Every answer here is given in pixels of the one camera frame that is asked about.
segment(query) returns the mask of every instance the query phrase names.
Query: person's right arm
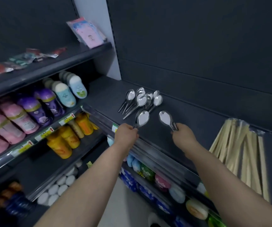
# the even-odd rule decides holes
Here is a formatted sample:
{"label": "person's right arm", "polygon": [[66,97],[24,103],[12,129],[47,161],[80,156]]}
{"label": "person's right arm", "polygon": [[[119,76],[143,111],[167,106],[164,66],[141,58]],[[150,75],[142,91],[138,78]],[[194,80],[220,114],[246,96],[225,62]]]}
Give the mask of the person's right arm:
{"label": "person's right arm", "polygon": [[188,126],[177,123],[177,127],[173,141],[194,162],[224,223],[229,227],[272,226],[272,205],[202,147]]}

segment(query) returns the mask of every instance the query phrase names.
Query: shoe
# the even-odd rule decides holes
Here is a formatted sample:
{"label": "shoe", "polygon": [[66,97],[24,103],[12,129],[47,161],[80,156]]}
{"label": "shoe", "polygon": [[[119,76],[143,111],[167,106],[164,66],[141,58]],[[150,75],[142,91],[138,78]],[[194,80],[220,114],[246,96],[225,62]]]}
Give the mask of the shoe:
{"label": "shoe", "polygon": [[152,225],[155,227],[157,227],[157,225],[159,225],[160,227],[170,227],[163,219],[158,217],[157,214],[153,212],[149,214],[148,221],[149,221],[149,227],[151,227]]}

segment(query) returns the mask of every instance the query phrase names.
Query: wall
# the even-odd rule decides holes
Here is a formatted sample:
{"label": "wall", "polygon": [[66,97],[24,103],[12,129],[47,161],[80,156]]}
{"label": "wall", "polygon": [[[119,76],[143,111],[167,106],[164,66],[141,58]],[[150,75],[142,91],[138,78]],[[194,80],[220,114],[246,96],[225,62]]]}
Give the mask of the wall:
{"label": "wall", "polygon": [[[74,1],[79,15],[85,17],[86,20],[93,22],[115,48],[106,0]],[[94,63],[99,73],[116,80],[121,80],[115,49],[103,56],[95,58]]]}
{"label": "wall", "polygon": [[123,80],[272,131],[272,0],[107,3]]}

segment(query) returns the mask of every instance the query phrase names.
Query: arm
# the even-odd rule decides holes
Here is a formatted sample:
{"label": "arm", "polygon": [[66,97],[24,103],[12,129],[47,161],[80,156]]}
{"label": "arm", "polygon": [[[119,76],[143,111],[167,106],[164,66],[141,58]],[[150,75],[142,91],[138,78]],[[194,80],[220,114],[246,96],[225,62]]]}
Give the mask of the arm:
{"label": "arm", "polygon": [[177,123],[173,141],[191,159],[222,219],[229,227],[272,226],[272,205],[202,147],[192,130]]}
{"label": "arm", "polygon": [[119,126],[114,144],[51,206],[35,227],[97,226],[122,161],[138,137],[137,129],[125,123]]}

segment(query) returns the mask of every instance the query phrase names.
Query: person's left arm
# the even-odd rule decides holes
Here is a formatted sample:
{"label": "person's left arm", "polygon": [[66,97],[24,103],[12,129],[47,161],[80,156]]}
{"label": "person's left arm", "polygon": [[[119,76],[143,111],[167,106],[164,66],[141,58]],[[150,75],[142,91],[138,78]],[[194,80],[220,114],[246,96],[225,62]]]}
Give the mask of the person's left arm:
{"label": "person's left arm", "polygon": [[114,144],[51,206],[35,227],[97,226],[122,161],[139,137],[137,131],[125,123],[120,125]]}

